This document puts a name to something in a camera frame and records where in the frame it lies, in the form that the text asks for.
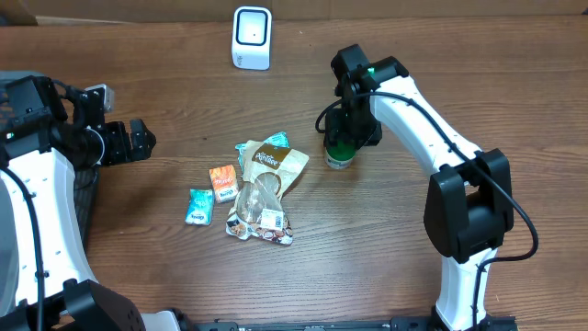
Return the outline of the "teal tissue pack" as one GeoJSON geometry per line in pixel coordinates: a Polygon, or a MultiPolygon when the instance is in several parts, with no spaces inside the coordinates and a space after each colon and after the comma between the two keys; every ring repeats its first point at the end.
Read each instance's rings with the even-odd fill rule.
{"type": "Polygon", "coordinates": [[[208,226],[212,222],[214,194],[212,189],[190,190],[185,222],[191,225],[208,226]]]}

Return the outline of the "orange tissue pack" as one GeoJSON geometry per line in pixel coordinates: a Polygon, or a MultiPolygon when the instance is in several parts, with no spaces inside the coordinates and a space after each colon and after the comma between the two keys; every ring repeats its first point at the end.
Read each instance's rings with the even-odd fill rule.
{"type": "Polygon", "coordinates": [[[218,203],[234,200],[239,193],[236,171],[233,165],[212,168],[209,177],[214,197],[218,203]]]}

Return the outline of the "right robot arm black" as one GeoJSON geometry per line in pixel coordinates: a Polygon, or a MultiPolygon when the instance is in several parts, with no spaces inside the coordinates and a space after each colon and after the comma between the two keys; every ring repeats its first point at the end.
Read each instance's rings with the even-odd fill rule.
{"type": "Polygon", "coordinates": [[[325,162],[348,167],[388,127],[429,179],[424,228],[442,257],[441,290],[428,316],[396,316],[392,330],[515,330],[513,317],[484,308],[490,260],[514,225],[510,166],[444,121],[394,57],[370,62],[354,44],[331,61],[339,98],[316,120],[325,162]]]}

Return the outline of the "teal snack packet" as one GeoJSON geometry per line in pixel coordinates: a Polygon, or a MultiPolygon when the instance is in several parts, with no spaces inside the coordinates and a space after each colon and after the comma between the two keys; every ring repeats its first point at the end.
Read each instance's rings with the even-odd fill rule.
{"type": "MultiPolygon", "coordinates": [[[[289,147],[288,136],[284,131],[276,132],[273,135],[267,137],[264,140],[264,143],[269,143],[275,145],[277,147],[289,147]]],[[[238,163],[242,170],[244,170],[243,165],[243,157],[246,150],[246,143],[238,143],[235,146],[235,149],[238,151],[238,163]]]]}

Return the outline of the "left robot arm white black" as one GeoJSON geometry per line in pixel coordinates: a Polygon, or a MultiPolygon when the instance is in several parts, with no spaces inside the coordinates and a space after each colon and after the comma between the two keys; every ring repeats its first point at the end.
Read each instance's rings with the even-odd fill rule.
{"type": "Polygon", "coordinates": [[[1,74],[1,244],[4,330],[189,330],[176,309],[143,314],[90,268],[75,202],[83,173],[148,159],[142,120],[108,122],[106,85],[77,88],[36,72],[1,74]]]}

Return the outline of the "green lid jar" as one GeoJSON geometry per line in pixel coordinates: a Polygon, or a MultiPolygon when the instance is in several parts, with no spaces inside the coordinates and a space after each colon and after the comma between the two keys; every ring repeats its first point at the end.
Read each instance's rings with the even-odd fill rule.
{"type": "Polygon", "coordinates": [[[348,168],[356,155],[355,146],[352,143],[336,141],[325,145],[325,163],[337,170],[348,168]]]}

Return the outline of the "beige Pantree snack bag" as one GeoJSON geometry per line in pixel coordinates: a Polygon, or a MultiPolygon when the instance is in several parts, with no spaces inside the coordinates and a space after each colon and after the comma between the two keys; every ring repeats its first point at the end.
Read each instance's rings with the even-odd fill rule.
{"type": "Polygon", "coordinates": [[[309,157],[298,150],[249,141],[243,152],[243,187],[226,221],[226,233],[291,245],[293,230],[281,200],[309,157]]]}

